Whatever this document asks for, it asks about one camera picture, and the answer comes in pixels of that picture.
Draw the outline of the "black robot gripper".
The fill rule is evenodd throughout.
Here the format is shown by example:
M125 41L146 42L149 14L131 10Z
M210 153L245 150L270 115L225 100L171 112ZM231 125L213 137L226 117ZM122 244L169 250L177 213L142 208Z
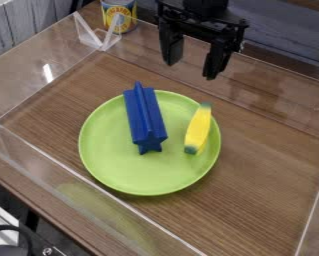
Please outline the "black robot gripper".
M249 21L230 11L229 0L158 0L158 16L169 21L159 21L162 57L169 66L182 59L183 33L203 41L227 40L215 39L206 55L203 77L214 80L230 60L229 44L242 44Z

